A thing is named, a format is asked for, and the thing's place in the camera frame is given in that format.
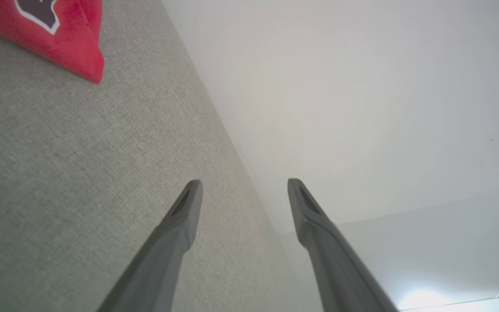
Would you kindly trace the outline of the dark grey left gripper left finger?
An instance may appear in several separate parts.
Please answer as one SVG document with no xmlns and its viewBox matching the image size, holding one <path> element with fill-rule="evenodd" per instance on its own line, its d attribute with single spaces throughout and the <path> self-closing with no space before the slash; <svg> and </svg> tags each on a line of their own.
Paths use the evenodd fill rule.
<svg viewBox="0 0 499 312">
<path fill-rule="evenodd" d="M 202 182 L 189 181 L 97 312 L 172 312 L 182 258 L 196 238 L 202 199 Z"/>
</svg>

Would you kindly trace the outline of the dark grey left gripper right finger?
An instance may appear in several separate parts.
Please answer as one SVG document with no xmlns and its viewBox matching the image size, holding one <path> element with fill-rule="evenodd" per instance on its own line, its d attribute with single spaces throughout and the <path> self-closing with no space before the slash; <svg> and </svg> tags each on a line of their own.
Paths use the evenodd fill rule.
<svg viewBox="0 0 499 312">
<path fill-rule="evenodd" d="M 398 312 L 305 184 L 288 180 L 297 237 L 307 249 L 324 312 Z"/>
</svg>

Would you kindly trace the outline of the red jersey with white stripes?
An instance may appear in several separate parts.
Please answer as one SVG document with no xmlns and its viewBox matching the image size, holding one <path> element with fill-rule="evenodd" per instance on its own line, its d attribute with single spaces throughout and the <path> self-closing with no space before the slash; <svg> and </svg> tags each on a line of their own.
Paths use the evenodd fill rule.
<svg viewBox="0 0 499 312">
<path fill-rule="evenodd" d="M 0 0 L 0 36 L 100 83 L 102 15 L 102 0 Z"/>
</svg>

